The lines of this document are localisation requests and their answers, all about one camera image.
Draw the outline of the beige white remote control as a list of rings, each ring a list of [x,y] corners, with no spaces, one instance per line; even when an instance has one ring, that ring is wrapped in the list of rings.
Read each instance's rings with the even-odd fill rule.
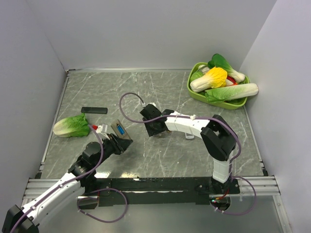
[[[124,139],[124,140],[132,140],[122,123],[115,119],[110,123],[112,130],[114,131],[117,139]]]

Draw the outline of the blue battery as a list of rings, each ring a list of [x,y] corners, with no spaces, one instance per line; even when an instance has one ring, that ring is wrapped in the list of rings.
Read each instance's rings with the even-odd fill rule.
[[[123,126],[121,126],[121,125],[119,124],[119,125],[117,125],[117,129],[118,129],[118,131],[119,131],[119,133],[120,133],[121,135],[125,135],[125,130],[124,130]]]

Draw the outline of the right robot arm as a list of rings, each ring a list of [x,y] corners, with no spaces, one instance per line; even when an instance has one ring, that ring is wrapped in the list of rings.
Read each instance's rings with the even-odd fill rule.
[[[235,132],[220,115],[202,118],[169,109],[161,112],[152,104],[143,107],[140,114],[149,136],[176,131],[201,138],[214,162],[213,190],[223,193],[229,188],[233,152],[240,143]]]

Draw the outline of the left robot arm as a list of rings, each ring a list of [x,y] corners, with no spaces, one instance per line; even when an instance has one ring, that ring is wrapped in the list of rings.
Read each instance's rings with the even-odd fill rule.
[[[50,218],[69,202],[95,192],[96,168],[110,155],[121,155],[132,144],[129,136],[107,134],[98,142],[88,143],[68,172],[52,187],[31,202],[11,207],[2,227],[4,233],[37,233]]]

